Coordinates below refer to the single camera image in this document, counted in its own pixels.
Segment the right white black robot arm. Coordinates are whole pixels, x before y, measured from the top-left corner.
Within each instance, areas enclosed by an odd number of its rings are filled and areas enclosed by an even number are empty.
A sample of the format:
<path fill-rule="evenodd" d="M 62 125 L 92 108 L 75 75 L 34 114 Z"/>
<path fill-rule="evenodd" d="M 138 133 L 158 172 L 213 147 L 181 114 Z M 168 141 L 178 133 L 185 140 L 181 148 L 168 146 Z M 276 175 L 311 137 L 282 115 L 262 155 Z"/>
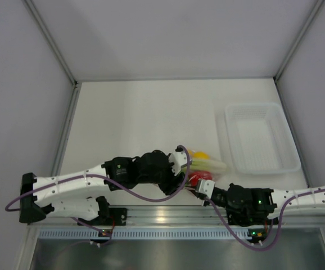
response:
<path fill-rule="evenodd" d="M 228 224 L 249 227 L 275 224 L 284 215 L 325 214 L 325 186 L 305 190 L 272 188 L 244 188 L 231 183 L 227 190 L 217 188 L 215 182 L 201 179 L 194 188 L 196 197 L 210 199 L 225 209 Z"/>

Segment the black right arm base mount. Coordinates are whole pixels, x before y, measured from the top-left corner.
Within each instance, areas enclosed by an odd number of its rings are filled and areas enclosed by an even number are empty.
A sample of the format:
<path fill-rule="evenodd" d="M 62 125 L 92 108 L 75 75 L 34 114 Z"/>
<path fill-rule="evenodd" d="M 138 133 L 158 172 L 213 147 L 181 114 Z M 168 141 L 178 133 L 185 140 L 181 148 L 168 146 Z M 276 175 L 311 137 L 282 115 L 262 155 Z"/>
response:
<path fill-rule="evenodd" d="M 226 208 L 225 211 L 229 225 L 236 225 L 240 227 L 248 227 L 253 225 L 253 219 L 248 215 L 245 209 L 237 210 Z"/>

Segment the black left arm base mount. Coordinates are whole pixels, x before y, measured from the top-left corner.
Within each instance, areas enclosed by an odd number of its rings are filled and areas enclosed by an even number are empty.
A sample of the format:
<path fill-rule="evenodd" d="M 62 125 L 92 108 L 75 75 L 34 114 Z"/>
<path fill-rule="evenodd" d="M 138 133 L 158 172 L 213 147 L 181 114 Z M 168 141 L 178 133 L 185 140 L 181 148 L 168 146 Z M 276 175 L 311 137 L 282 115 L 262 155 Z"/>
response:
<path fill-rule="evenodd" d="M 111 208 L 108 207 L 103 211 L 98 212 L 98 216 L 92 220 L 84 220 L 79 218 L 80 222 L 83 222 L 89 226 L 125 226 L 127 221 L 127 208 Z"/>

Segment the clear polka dot zip bag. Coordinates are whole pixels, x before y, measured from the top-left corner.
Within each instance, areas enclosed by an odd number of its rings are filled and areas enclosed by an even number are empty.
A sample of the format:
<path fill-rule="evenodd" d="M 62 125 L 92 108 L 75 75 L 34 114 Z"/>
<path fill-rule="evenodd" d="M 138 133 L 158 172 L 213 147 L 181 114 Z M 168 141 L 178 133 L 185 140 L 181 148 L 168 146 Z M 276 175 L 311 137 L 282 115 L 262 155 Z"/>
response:
<path fill-rule="evenodd" d="M 228 165 L 206 152 L 188 149 L 191 164 L 185 189 L 192 191 L 197 187 L 199 180 L 216 182 L 221 176 L 229 172 Z"/>

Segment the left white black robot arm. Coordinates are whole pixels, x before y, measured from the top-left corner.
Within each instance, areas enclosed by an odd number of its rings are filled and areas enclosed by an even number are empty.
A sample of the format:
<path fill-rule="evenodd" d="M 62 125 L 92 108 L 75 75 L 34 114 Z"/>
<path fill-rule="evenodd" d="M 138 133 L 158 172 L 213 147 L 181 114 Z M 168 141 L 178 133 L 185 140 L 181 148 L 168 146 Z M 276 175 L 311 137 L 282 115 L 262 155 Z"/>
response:
<path fill-rule="evenodd" d="M 123 190 L 144 201 L 157 202 L 133 192 L 137 185 L 153 184 L 165 194 L 175 196 L 187 182 L 184 169 L 192 160 L 186 149 L 165 154 L 160 150 L 136 157 L 115 157 L 81 172 L 37 177 L 22 177 L 19 221 L 31 224 L 51 217 L 78 218 L 83 222 L 105 224 L 110 217 L 108 192 Z"/>

